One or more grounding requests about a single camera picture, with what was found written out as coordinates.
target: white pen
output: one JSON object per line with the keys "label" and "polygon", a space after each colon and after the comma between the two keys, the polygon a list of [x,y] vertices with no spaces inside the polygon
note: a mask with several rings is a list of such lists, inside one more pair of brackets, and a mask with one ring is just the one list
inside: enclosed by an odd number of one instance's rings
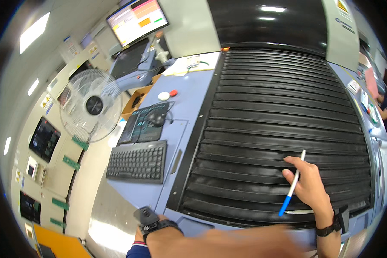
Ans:
{"label": "white pen", "polygon": [[[305,158],[305,150],[304,149],[303,149],[303,152],[301,152],[300,158],[301,158],[301,160],[304,160],[304,158]],[[293,180],[293,183],[291,184],[290,190],[288,191],[288,194],[285,197],[284,203],[282,204],[281,210],[278,213],[278,215],[280,217],[282,216],[282,214],[284,214],[284,211],[287,208],[287,206],[291,200],[291,196],[294,193],[295,186],[297,185],[297,182],[298,182],[298,178],[299,178],[299,170],[297,169],[297,171],[295,172],[294,180]]]}

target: black keyboard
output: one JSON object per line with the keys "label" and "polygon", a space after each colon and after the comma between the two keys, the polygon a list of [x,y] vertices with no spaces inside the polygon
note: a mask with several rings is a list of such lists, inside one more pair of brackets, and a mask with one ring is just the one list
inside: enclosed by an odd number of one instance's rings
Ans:
{"label": "black keyboard", "polygon": [[135,183],[163,183],[166,146],[166,140],[163,140],[113,148],[106,178]]}

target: person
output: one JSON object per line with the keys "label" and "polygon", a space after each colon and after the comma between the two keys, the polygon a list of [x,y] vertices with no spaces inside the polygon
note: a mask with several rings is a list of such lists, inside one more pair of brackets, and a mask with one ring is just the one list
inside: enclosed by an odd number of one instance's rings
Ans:
{"label": "person", "polygon": [[377,96],[376,100],[378,103],[380,103],[380,106],[377,105],[377,110],[380,113],[385,129],[387,130],[387,91],[384,96]]}
{"label": "person", "polygon": [[[284,158],[284,161],[293,164],[300,170],[300,181],[295,187],[295,193],[314,211],[317,229],[331,226],[334,211],[317,166],[302,161],[299,157],[288,156]],[[284,169],[282,174],[291,184],[294,174],[288,169]],[[277,224],[233,231],[208,230],[199,237],[184,237],[177,229],[166,227],[148,234],[144,242],[138,228],[135,242],[126,257],[303,257],[303,248],[290,239],[286,230],[285,225]],[[340,245],[339,231],[333,231],[327,236],[317,236],[318,257],[337,258]]]}

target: black roller shutter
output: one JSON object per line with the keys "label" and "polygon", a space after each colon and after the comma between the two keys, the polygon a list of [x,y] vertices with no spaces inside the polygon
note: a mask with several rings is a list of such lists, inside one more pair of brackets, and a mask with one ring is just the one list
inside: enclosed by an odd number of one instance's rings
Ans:
{"label": "black roller shutter", "polygon": [[[370,207],[369,154],[346,90],[316,56],[231,49],[178,205],[180,212],[239,227],[312,226],[313,214],[278,212],[289,189],[283,158],[307,150],[334,208]],[[288,210],[310,210],[295,195]]]}

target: ceiling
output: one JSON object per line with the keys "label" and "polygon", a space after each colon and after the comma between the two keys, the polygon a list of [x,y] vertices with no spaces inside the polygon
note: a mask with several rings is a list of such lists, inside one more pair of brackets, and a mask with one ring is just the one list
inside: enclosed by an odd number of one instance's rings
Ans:
{"label": "ceiling", "polygon": [[[6,138],[11,137],[8,154],[0,155],[0,172],[6,190],[9,189],[8,178],[11,175],[19,128],[23,127],[33,104],[50,83],[46,80],[63,62],[58,46],[67,36],[80,42],[118,2],[119,0],[47,0],[26,21],[25,29],[50,12],[45,32],[22,54],[17,43],[0,76],[0,153],[3,152]],[[37,78],[39,85],[28,96],[27,91]]]}

